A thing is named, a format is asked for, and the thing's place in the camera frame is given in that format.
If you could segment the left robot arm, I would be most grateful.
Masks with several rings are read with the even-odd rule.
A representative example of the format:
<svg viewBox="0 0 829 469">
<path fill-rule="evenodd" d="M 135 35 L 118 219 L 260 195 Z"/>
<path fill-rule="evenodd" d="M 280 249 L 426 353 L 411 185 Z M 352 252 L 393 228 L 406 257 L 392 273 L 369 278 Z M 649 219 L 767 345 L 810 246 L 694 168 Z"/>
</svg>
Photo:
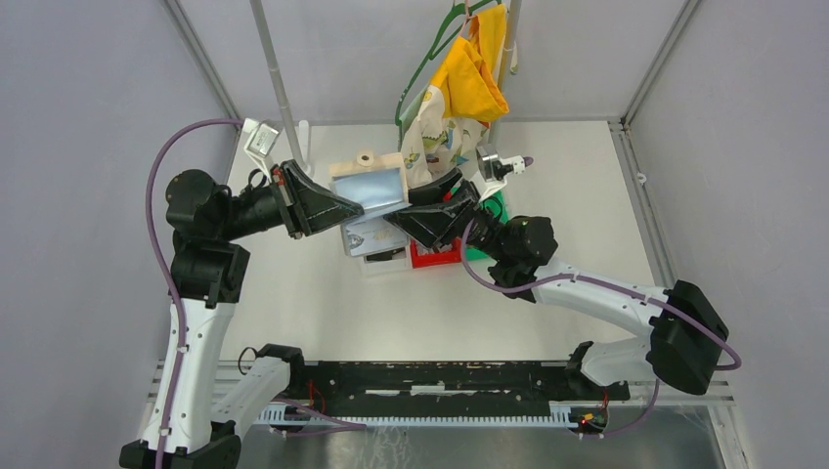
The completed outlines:
<svg viewBox="0 0 829 469">
<path fill-rule="evenodd" d="M 274 166 L 255 187 L 232 194 L 191 169 L 167 186 L 174 256 L 162 271 L 172 297 L 160 388 L 143 435 L 120 452 L 123 468 L 234 468 L 242 441 L 271 400 L 307 385 L 299 348 L 268 344 L 221 399 L 220 352 L 240 301 L 249 252 L 240 239 L 283 227 L 315 235 L 361 216 L 363 207 L 310 179 L 296 162 Z"/>
</svg>

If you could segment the beige card holder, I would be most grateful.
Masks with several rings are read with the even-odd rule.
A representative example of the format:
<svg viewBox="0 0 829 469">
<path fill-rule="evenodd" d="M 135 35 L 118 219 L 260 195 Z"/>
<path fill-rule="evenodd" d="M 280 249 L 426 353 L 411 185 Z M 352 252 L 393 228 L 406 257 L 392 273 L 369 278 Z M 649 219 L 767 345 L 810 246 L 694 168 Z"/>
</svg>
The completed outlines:
<svg viewBox="0 0 829 469">
<path fill-rule="evenodd" d="M 384 217 L 409 204 L 406 166 L 399 152 L 359 153 L 328 167 L 332 191 L 360 205 L 363 213 L 340 226 L 345 254 L 368 257 L 404 248 L 408 236 Z"/>
</svg>

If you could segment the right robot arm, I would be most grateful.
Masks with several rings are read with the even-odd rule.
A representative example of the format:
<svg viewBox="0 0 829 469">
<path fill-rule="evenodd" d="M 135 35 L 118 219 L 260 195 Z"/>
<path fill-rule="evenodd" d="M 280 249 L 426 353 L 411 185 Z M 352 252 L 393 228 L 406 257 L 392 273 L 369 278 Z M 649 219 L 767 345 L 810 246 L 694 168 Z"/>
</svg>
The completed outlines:
<svg viewBox="0 0 829 469">
<path fill-rule="evenodd" d="M 561 306 L 624 329 L 630 338 L 587 341 L 564 373 L 567 391 L 588 399 L 602 387 L 658 380 L 685 394 L 708 392 L 714 374 L 742 359 L 729 331 L 701 288 L 678 280 L 672 287 L 622 283 L 557 258 L 552 222 L 542 216 L 503 221 L 483 207 L 477 187 L 458 170 L 415 190 L 413 204 L 384 215 L 420 245 L 459 240 L 493 260 L 487 277 L 466 259 L 464 269 L 482 286 L 508 298 Z"/>
</svg>

